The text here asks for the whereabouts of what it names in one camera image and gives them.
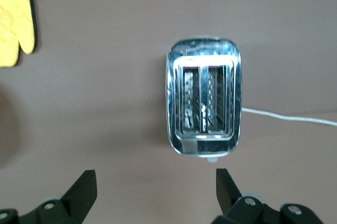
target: yellow oven mitt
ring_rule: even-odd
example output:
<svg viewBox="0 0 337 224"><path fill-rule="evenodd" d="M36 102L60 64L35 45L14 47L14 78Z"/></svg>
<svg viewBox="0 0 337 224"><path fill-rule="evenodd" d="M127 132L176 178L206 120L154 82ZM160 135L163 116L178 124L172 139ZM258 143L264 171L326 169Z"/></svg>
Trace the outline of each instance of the yellow oven mitt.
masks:
<svg viewBox="0 0 337 224"><path fill-rule="evenodd" d="M19 47L30 54L36 40L33 0L0 0L0 67L15 66Z"/></svg>

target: toaster heating element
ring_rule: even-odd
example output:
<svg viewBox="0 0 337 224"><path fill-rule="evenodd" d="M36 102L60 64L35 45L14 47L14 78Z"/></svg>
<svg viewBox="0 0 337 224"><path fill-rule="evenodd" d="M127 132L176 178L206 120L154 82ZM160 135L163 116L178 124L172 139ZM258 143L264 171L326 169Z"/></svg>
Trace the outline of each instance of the toaster heating element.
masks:
<svg viewBox="0 0 337 224"><path fill-rule="evenodd" d="M237 145L241 122L240 52L231 41L200 37L175 44L167 56L166 115L180 154L219 157Z"/></svg>

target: screw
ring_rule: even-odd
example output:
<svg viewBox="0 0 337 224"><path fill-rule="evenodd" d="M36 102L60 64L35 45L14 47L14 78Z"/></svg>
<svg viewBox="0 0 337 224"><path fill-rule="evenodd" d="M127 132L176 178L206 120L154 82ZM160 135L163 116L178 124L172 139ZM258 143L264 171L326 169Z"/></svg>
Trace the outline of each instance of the screw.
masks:
<svg viewBox="0 0 337 224"><path fill-rule="evenodd" d="M302 214L301 209L298 208L297 206L288 206L288 210L295 215L301 215Z"/></svg>
<svg viewBox="0 0 337 224"><path fill-rule="evenodd" d="M5 219L8 216L8 212L0 213L0 220Z"/></svg>
<svg viewBox="0 0 337 224"><path fill-rule="evenodd" d="M49 210L49 209L53 208L54 206L55 206L55 204L50 202L50 203L46 204L43 208L45 210Z"/></svg>
<svg viewBox="0 0 337 224"><path fill-rule="evenodd" d="M250 206L255 206L256 205L256 202L254 199L252 198L245 198L244 199L244 202L246 202L247 205L250 205Z"/></svg>

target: oven mitt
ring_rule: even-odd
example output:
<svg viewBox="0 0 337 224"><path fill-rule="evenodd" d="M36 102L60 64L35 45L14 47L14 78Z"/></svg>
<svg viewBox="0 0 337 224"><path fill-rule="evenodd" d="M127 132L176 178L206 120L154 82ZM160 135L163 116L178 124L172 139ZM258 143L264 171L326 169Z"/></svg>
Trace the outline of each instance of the oven mitt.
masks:
<svg viewBox="0 0 337 224"><path fill-rule="evenodd" d="M0 67L15 66L19 47L30 54L36 40L33 0L0 0Z"/></svg>

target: white cable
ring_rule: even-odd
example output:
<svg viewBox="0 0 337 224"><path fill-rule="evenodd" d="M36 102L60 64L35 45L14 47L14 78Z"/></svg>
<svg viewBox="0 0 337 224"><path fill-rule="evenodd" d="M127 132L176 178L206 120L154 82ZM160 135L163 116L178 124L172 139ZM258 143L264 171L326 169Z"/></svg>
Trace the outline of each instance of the white cable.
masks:
<svg viewBox="0 0 337 224"><path fill-rule="evenodd" d="M274 118L281 119L281 120L306 121L309 123L327 124L330 126L337 127L337 121L332 121L332 120L323 120L323 119L311 118L311 117L285 116L285 115L279 115L279 114L275 114L275 113L271 113L267 111L256 110L256 109L245 108L245 107L242 108L242 111L246 113L256 114L256 115L270 116L270 117L274 117Z"/></svg>

